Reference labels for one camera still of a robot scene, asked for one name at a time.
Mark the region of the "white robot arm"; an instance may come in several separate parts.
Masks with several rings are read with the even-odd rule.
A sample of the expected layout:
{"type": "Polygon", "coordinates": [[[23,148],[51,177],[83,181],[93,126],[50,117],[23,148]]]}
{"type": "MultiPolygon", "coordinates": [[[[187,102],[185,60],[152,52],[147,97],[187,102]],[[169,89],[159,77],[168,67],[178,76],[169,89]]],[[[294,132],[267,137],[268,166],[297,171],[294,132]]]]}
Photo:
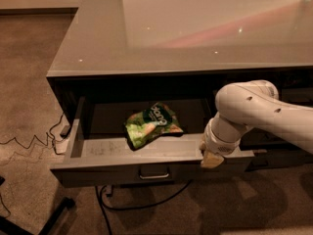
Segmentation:
{"type": "Polygon", "coordinates": [[[221,165],[254,128],[313,153],[313,109],[280,101],[277,88],[267,80],[223,86],[215,96],[215,107],[217,113],[206,125],[200,143],[203,168],[221,165]]]}

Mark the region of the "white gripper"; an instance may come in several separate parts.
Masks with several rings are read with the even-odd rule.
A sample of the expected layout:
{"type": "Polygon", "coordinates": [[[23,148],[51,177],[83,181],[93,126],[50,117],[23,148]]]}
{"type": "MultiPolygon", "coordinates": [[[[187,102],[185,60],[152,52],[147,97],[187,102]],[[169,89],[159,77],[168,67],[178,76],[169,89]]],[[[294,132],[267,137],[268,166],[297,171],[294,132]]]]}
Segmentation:
{"type": "Polygon", "coordinates": [[[216,168],[224,162],[221,155],[233,153],[240,145],[242,126],[223,117],[214,117],[206,125],[200,142],[201,166],[216,168]]]}

